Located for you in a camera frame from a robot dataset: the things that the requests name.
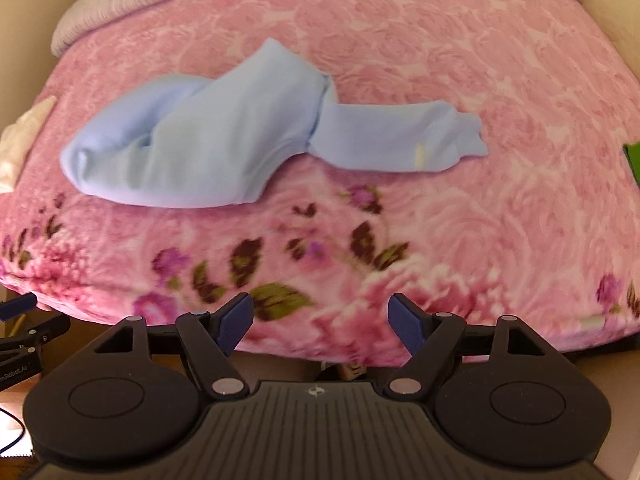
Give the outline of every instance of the blue towel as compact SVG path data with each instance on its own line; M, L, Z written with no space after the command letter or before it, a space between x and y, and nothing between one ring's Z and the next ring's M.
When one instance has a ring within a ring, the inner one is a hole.
M331 78L275 40L216 80L160 76L98 113L60 154L80 190L200 208L254 202L289 157L350 170L442 171L487 155L480 119L443 101L341 105Z

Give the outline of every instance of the mattress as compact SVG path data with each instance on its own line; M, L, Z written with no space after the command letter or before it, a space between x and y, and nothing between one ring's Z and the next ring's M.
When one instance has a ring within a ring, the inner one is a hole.
M269 37L342 102L478 113L489 156L383 174L300 155L258 202L203 210L118 205L64 179L58 153L109 102L163 73L220 76ZM77 41L49 95L0 197L0 281L43 306L164 324L247 291L239 349L385 366L408 356L386 322L394 292L469 323L515 314L561 350L640 327L640 194L622 154L640 84L576 0L169 0Z

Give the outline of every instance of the black cable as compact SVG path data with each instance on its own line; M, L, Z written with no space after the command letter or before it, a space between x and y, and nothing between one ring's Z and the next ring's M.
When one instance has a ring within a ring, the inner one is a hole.
M18 442L20 442L22 440L22 438L24 437L24 434L27 432L27 428L24 427L24 424L22 423L22 421L18 417L16 417L13 413L9 413L4 408L0 408L0 412L4 413L5 415L10 416L13 420L15 420L18 424L20 424L20 427L22 428L22 431L20 432L20 435L18 436L18 438L16 438L8 446L4 446L2 449L0 449L0 455L2 455L2 453L4 453L5 451L10 450L13 446L18 444Z

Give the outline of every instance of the green leaf print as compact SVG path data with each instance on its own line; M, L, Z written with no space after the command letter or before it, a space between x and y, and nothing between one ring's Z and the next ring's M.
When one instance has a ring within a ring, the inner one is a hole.
M169 290L181 290L182 282L180 281L180 278L178 278L178 276L170 278L169 281L166 282L166 288Z
M293 238L287 242L284 250L290 254L297 262L304 258L306 254L306 244L304 238Z
M53 215L47 221L47 227L45 228L45 234L47 238L50 239L54 234L56 234L60 229L62 229L62 224L56 224L56 215Z
M299 290L283 283L267 283L249 292L254 300L254 315L262 321L274 321L314 303Z
M20 270L24 270L24 268L31 260L33 260L33 256L31 256L31 253L29 251L22 251L20 253L20 260L18 261L18 267L20 268Z
M27 229L23 229L22 232L20 232L20 236L18 236L18 252L20 252L24 247L24 241L26 237L27 237Z
M315 202L312 202L311 204L306 206L305 209L302 209L298 205L293 206L293 208L291 209L296 215L306 216L307 218L313 218L314 216L316 216L316 213L318 212L318 206L316 205Z
M198 288L209 283L209 277L207 276L207 266L208 263L206 260L204 260L193 268L193 288Z
M391 264L406 258L404 252L409 248L409 243L393 244L382 251L373 260L373 266L377 270L385 270Z
M371 224L363 222L351 232L351 253L361 262L370 265L376 253L376 239Z
M260 251L262 250L262 238L255 240L242 240L231 253L229 267L231 283L236 288L241 288L249 283L251 277L260 264Z
M217 283L206 283L197 289L200 299L207 304L215 303L225 295L226 287Z
M626 290L626 305L636 319L640 317L640 300L636 296L634 282L629 283L629 288Z

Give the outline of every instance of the purple flower print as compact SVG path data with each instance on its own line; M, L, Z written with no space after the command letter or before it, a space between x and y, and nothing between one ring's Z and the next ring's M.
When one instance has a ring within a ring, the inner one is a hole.
M366 207L376 200L376 196L368 186L351 186L347 191L351 195L349 203L359 208Z
M178 317L178 308L171 296L150 292L133 302L133 314L144 317L149 325L169 324Z
M4 237L4 240L2 240L2 254L6 254L6 252L9 250L10 245L11 245L11 237L7 235Z
M189 265L190 258L175 247L160 251L151 268L159 277L159 285L165 285L172 277L180 274Z
M316 262L322 262L327 256L326 249L320 242L311 242L306 249L306 256Z
M58 193L56 197L53 199L53 205L55 206L56 209L62 208L64 203L65 203L64 193Z
M380 194L374 186L351 186L346 193L349 204L357 207L361 211L379 215L382 212Z
M616 277L609 273L605 274L600 279L598 290L596 291L596 299L598 303L605 307L608 312L614 303L618 301L620 292L622 292L622 280L617 280Z

